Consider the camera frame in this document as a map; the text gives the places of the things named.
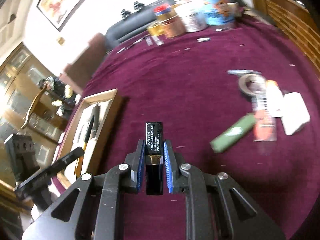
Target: white plastic object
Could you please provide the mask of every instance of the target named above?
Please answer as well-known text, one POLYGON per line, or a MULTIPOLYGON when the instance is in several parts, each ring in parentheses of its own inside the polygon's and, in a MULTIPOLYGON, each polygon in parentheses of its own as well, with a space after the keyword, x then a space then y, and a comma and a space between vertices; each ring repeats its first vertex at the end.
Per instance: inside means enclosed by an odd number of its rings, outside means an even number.
POLYGON ((286 135, 293 135, 310 122, 308 109, 300 93, 284 95, 282 112, 281 121, 286 135))
POLYGON ((278 84, 273 80, 266 82, 267 109, 272 117, 281 117, 283 108, 283 95, 278 84))

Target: purple cloth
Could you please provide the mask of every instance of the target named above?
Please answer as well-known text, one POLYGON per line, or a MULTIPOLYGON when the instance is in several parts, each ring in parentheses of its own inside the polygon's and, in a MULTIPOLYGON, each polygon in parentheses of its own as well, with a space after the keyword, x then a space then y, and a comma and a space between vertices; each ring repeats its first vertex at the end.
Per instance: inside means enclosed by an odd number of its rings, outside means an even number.
MULTIPOLYGON (((233 30, 207 28, 162 38, 162 46, 142 41, 116 54, 120 45, 109 55, 87 84, 84 97, 118 88, 128 100, 100 173, 135 150, 145 137, 146 122, 161 121, 164 138, 186 162, 203 172, 228 173, 290 238, 320 189, 320 83, 302 52, 274 27, 243 21, 233 30), (211 41, 196 41, 203 37, 211 41), (230 69, 261 71, 281 90, 301 93, 311 122, 288 136, 277 119, 276 142, 253 142, 249 132, 223 154, 215 154, 209 142, 252 112, 251 103, 239 92, 237 77, 226 73, 230 69)), ((184 197, 166 188, 164 192, 147 196, 143 187, 140 194, 125 196, 125 239, 185 239, 184 197)))

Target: white wall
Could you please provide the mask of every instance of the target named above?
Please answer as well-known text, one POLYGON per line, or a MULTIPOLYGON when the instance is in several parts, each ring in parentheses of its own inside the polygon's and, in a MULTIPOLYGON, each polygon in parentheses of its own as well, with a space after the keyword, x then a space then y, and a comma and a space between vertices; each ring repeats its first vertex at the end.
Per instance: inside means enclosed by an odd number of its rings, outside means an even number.
MULTIPOLYGON (((59 75, 67 63, 72 63, 96 33, 105 34, 107 29, 121 20, 120 12, 134 12, 136 0, 86 0, 67 22, 61 32, 36 8, 34 0, 26 22, 23 41, 28 49, 52 73, 59 75), (63 46, 57 39, 63 37, 63 46)), ((145 4, 156 0, 138 0, 145 4)))

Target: triangular cutout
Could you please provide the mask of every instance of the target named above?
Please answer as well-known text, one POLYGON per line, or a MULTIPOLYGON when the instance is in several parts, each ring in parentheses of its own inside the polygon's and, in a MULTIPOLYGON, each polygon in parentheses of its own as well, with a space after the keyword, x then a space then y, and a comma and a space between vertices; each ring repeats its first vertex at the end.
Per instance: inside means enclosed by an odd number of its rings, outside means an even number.
POLYGON ((53 218, 68 222, 70 220, 73 208, 80 190, 75 188, 67 197, 51 212, 53 218))
POLYGON ((248 201, 235 189, 229 190, 240 221, 254 217, 257 212, 248 201))

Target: ceiling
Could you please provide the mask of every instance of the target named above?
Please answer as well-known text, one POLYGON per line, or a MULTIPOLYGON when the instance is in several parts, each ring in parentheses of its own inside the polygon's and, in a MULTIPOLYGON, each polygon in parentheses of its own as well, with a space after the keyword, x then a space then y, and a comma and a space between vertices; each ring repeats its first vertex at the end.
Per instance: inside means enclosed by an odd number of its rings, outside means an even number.
POLYGON ((0 0, 0 57, 2 61, 22 41, 31 3, 32 0, 0 0))

